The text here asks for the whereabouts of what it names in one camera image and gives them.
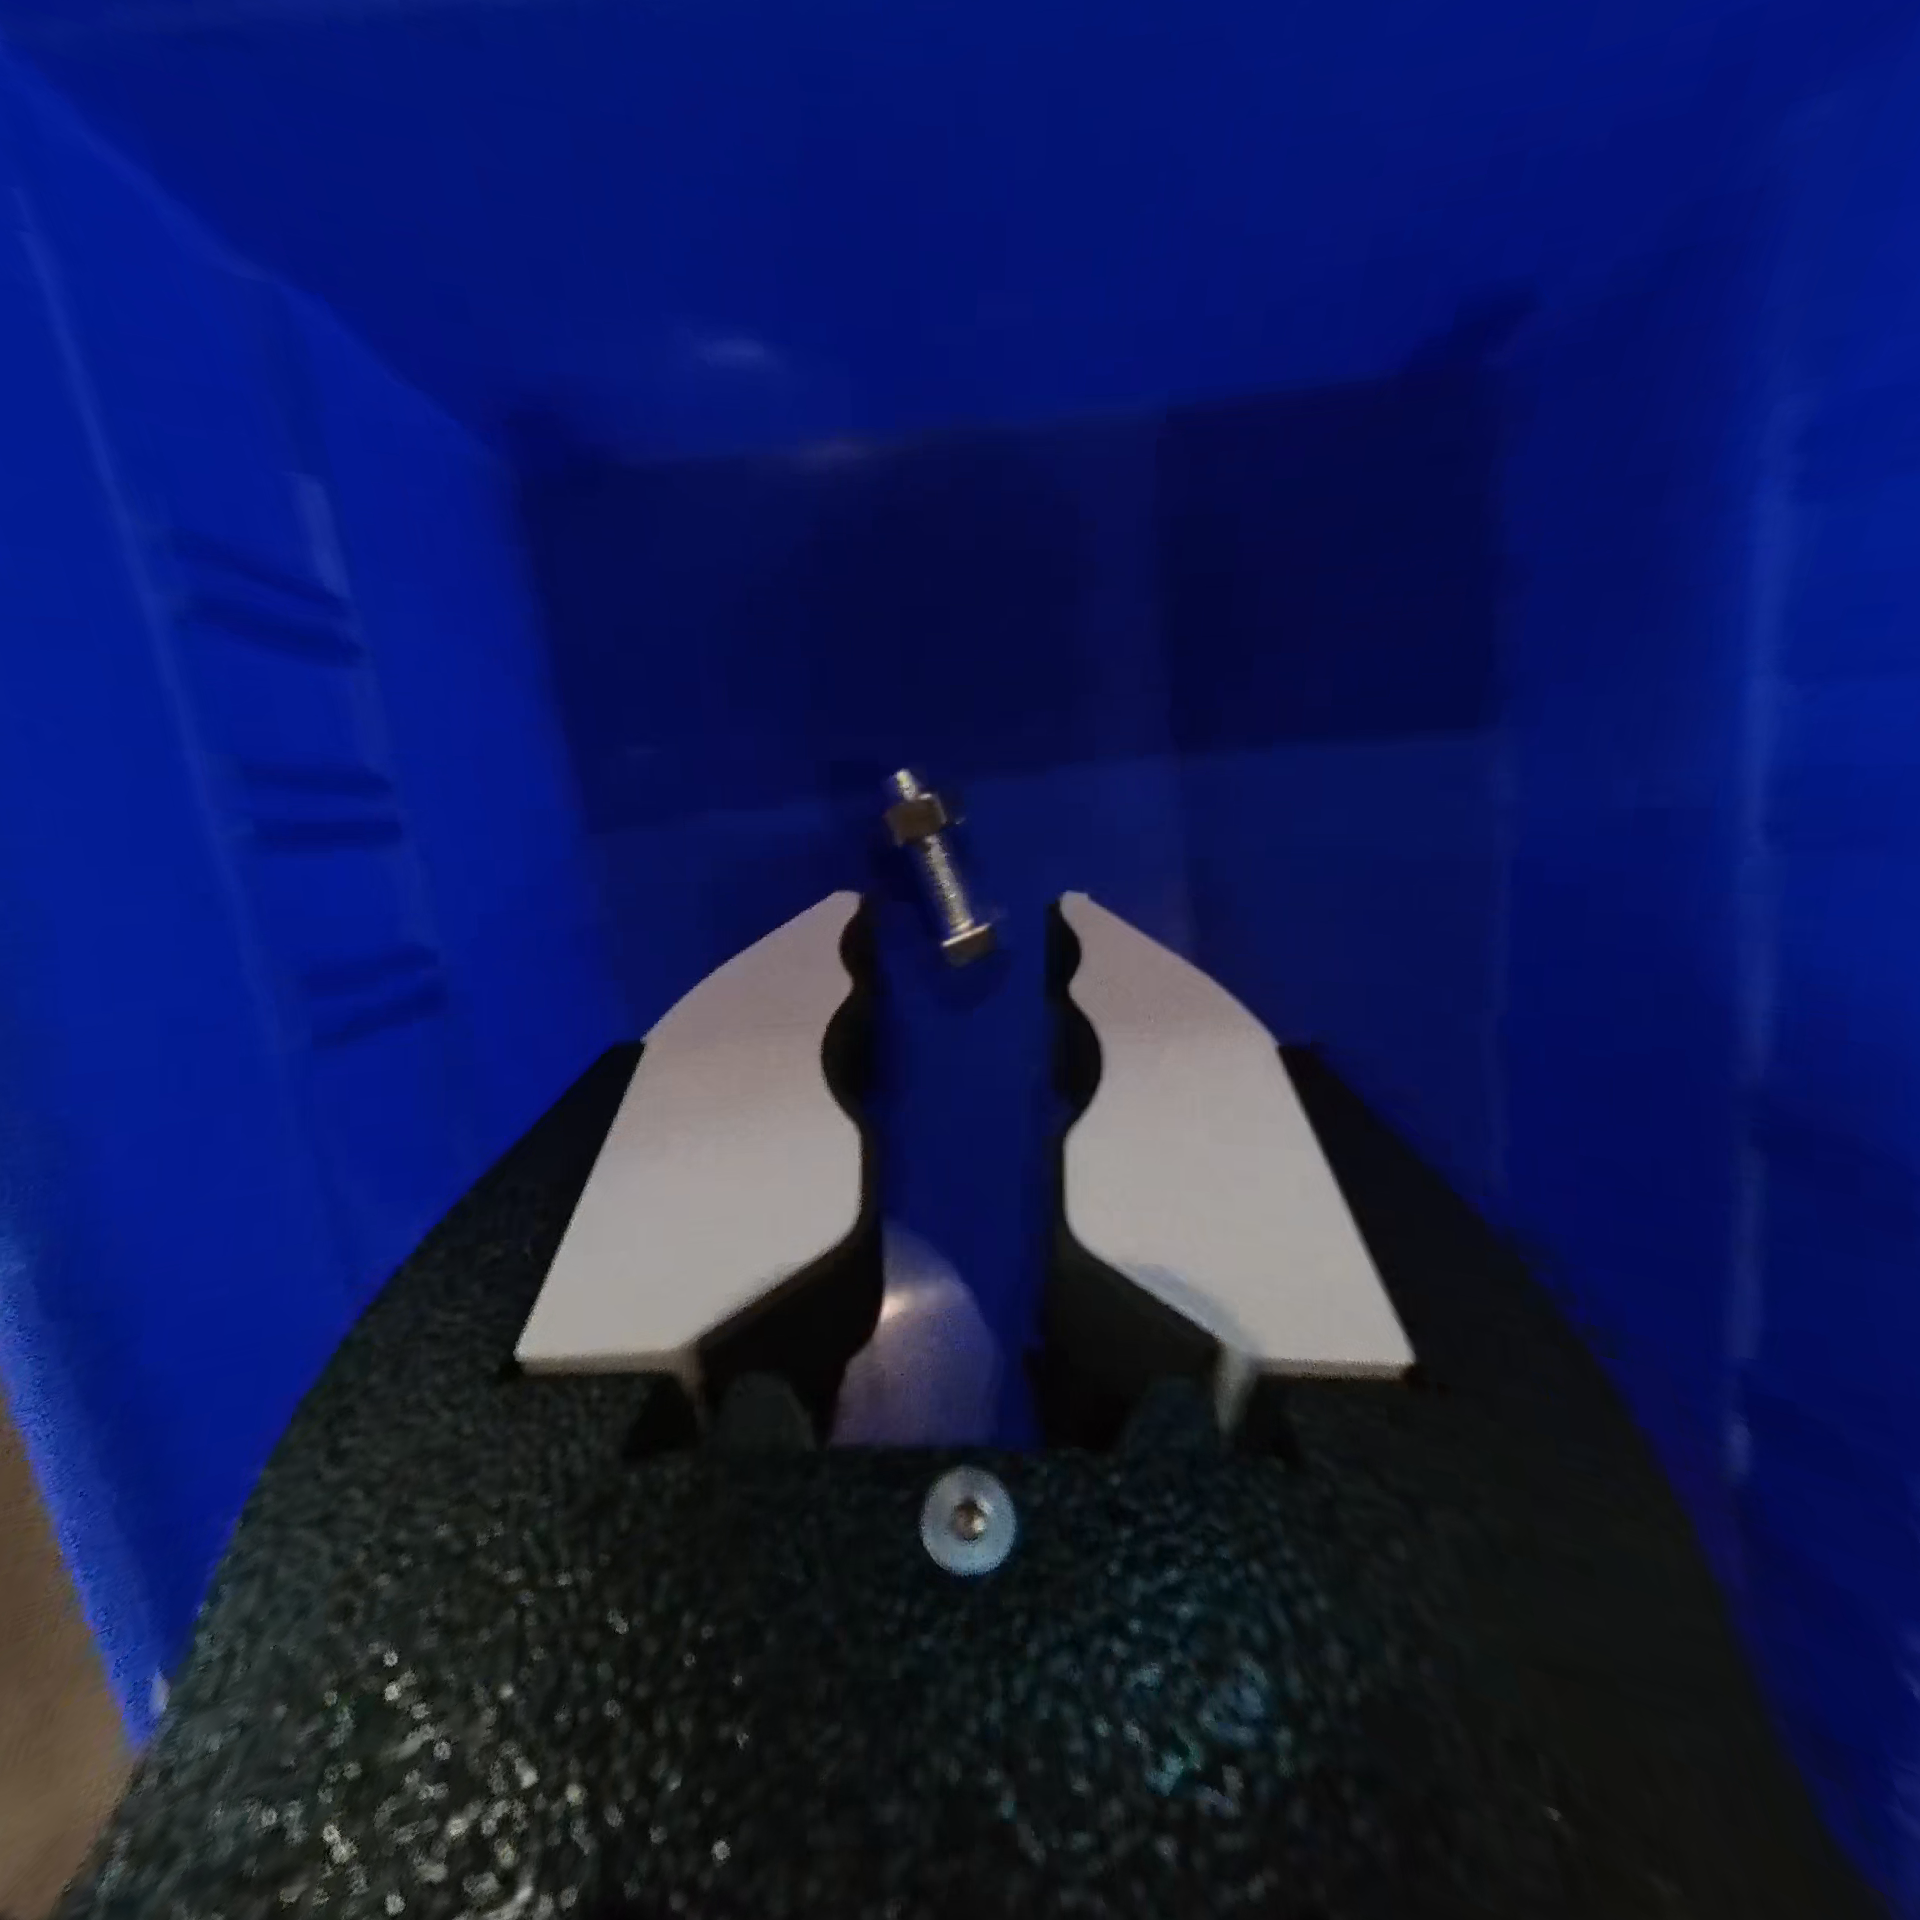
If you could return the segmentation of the blue plastic bin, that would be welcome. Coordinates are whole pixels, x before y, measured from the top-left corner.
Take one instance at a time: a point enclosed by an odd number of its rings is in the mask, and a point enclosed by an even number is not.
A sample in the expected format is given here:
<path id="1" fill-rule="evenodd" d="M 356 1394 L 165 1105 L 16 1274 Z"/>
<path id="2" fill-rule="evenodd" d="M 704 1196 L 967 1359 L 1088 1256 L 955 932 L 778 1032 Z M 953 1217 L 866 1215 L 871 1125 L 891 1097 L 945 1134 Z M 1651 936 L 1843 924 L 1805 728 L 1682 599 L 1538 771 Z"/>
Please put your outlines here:
<path id="1" fill-rule="evenodd" d="M 1605 1352 L 1916 1917 L 1916 5 L 3 5 L 524 474 L 628 996 L 881 748 Z"/>

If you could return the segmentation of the silver hex bolt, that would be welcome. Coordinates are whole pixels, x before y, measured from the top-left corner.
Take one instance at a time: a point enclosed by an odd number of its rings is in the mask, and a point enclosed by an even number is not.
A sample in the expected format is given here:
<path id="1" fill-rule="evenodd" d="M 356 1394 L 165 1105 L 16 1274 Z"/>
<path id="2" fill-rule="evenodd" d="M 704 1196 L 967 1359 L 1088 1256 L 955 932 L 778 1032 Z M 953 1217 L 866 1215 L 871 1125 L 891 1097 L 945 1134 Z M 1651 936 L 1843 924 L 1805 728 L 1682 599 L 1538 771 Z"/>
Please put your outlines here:
<path id="1" fill-rule="evenodd" d="M 918 876 L 941 962 L 950 971 L 960 971 L 980 964 L 995 952 L 995 922 L 976 904 L 971 887 L 962 874 L 962 864 L 953 852 L 953 834 L 962 817 L 945 797 L 910 769 L 897 769 L 885 776 L 883 810 L 897 798 L 925 793 L 941 798 L 951 817 L 951 827 L 938 838 L 906 849 L 891 849 L 907 859 Z"/>

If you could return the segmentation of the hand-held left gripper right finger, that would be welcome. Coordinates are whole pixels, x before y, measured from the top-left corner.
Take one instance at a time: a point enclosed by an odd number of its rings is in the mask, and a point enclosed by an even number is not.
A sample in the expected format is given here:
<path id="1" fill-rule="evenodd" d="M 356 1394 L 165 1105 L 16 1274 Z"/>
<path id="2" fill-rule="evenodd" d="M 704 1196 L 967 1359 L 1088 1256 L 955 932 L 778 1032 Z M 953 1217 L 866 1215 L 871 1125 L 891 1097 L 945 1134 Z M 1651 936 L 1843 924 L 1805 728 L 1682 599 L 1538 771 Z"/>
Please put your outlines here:
<path id="1" fill-rule="evenodd" d="M 1261 1020 L 1088 893 L 1047 913 L 1046 988 L 1047 1444 L 1116 1448 L 1176 1382 L 1222 1444 L 1272 1450 L 1298 1382 L 1405 1384 L 1413 1343 Z"/>

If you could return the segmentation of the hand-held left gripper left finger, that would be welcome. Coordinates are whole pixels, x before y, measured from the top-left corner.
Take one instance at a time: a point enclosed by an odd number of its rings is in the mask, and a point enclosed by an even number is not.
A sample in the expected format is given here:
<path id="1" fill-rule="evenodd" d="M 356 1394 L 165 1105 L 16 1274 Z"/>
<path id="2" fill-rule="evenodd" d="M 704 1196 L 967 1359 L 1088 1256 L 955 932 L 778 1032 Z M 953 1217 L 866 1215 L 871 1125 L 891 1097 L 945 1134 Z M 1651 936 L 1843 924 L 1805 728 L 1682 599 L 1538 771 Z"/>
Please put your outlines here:
<path id="1" fill-rule="evenodd" d="M 873 942 L 830 893 L 643 1037 L 514 1349 L 530 1380 L 651 1378 L 692 1423 L 743 1380 L 830 1438 L 875 1333 Z"/>

